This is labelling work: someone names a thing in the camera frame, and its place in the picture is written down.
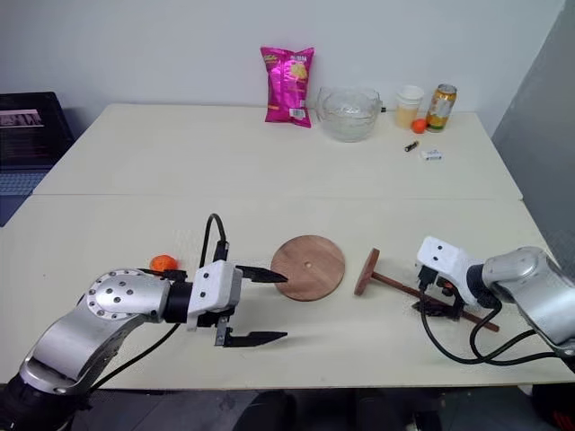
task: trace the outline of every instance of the plastic cup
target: plastic cup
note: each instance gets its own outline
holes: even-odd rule
[[[415,85],[405,85],[397,94],[397,109],[395,111],[395,124],[399,128],[410,128],[417,117],[424,91]]]

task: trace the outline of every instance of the glass bowl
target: glass bowl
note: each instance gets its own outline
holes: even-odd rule
[[[379,93],[366,88],[322,87],[315,109],[329,136],[343,142],[358,142],[373,130],[381,100]]]

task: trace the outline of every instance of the orange fruit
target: orange fruit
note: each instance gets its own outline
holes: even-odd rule
[[[160,256],[156,256],[152,260],[150,260],[150,269],[153,271],[160,271],[164,272],[167,269],[177,269],[178,268],[178,261],[174,259],[172,256],[168,256],[167,254],[161,254]]]
[[[411,123],[411,130],[415,133],[423,133],[425,132],[425,128],[428,126],[428,123],[425,119],[415,119]]]

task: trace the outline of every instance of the wooden hammer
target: wooden hammer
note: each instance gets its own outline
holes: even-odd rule
[[[366,263],[364,264],[363,269],[361,270],[361,274],[359,274],[358,282],[353,292],[355,295],[357,296],[363,295],[363,293],[366,291],[367,283],[369,283],[369,281],[371,281],[371,279],[373,278],[374,280],[380,281],[381,283],[385,283],[391,287],[395,287],[396,289],[399,289],[408,295],[415,296],[416,298],[421,299],[421,294],[419,290],[403,285],[399,281],[395,281],[390,277],[382,276],[381,274],[376,273],[374,269],[376,267],[378,259],[379,259],[379,250],[371,249],[369,256],[367,256]],[[443,301],[439,301],[438,299],[431,298],[429,296],[426,296],[426,300],[430,303],[439,303],[442,305],[450,306],[448,303],[444,303]],[[481,317],[471,314],[470,312],[462,312],[461,317],[474,323],[479,323],[482,320]],[[490,321],[485,323],[484,327],[485,329],[492,330],[493,332],[499,332],[500,330],[499,326],[497,326],[494,323],[491,323]]]

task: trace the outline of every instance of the table surface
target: table surface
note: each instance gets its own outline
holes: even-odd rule
[[[230,260],[238,263],[267,266],[283,242],[301,234],[331,239],[346,260],[341,285],[320,301],[299,303],[274,286],[245,283],[231,320],[234,333],[284,330],[287,337],[257,348],[221,348],[213,347],[214,329],[193,333],[181,328],[108,387],[446,386],[574,379],[557,359],[506,368],[454,363],[427,339],[411,309],[413,298],[378,283],[361,297],[353,295],[372,247],[381,250],[379,272],[412,286],[413,263],[426,235],[464,247],[480,259],[524,244],[545,248],[519,201],[35,195],[0,237],[0,382],[15,374],[40,334],[73,308],[100,274],[145,266],[161,253],[177,257],[193,274],[204,223],[213,211],[223,217]],[[512,305],[495,322],[501,332],[482,333],[482,351],[526,328]],[[471,355],[469,322],[433,319],[431,325],[452,351]],[[111,368],[168,329],[166,324],[147,324],[135,330]],[[532,337],[505,357],[547,350]]]
[[[263,108],[111,105],[35,194],[521,199],[474,113],[421,136],[382,114],[356,144],[330,139],[318,124],[264,116]],[[405,153],[416,138],[420,148]],[[422,149],[444,160],[424,162]]]

